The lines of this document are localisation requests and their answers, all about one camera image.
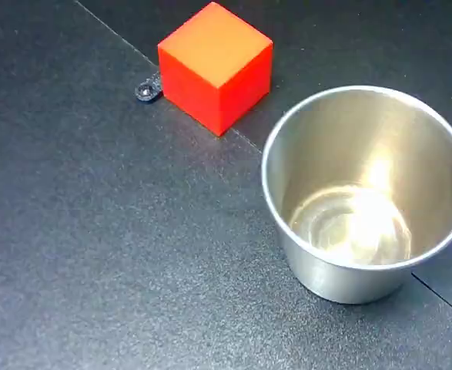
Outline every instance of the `block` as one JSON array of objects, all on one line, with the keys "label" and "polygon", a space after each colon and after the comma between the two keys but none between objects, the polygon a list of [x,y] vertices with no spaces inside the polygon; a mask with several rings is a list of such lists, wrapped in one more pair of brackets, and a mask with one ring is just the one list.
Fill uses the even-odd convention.
[{"label": "block", "polygon": [[164,96],[217,136],[270,90],[272,41],[215,2],[158,53]]}]

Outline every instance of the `red cube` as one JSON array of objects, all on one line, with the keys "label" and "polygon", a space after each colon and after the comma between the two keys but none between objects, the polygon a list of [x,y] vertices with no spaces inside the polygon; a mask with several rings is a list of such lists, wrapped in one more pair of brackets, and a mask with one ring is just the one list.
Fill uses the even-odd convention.
[{"label": "red cube", "polygon": [[272,41],[215,2],[158,51],[164,96],[217,136],[270,90]]}]

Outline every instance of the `table surface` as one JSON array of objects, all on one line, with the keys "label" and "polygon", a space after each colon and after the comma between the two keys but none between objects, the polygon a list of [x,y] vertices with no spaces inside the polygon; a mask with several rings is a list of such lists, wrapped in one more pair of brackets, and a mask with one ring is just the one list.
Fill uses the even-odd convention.
[{"label": "table surface", "polygon": [[0,368],[452,368],[452,245],[382,301],[331,304],[259,186],[275,120],[326,87],[407,91],[452,124],[452,4],[223,2],[276,59],[217,139],[134,99],[204,2],[149,3],[0,0]]}]

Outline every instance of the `black clip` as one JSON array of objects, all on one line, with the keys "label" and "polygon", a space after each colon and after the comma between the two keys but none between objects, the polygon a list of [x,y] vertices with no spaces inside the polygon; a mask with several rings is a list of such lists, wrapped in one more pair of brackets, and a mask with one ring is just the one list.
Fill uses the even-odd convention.
[{"label": "black clip", "polygon": [[135,88],[135,96],[144,103],[154,103],[162,95],[161,75],[151,75],[145,82]]}]

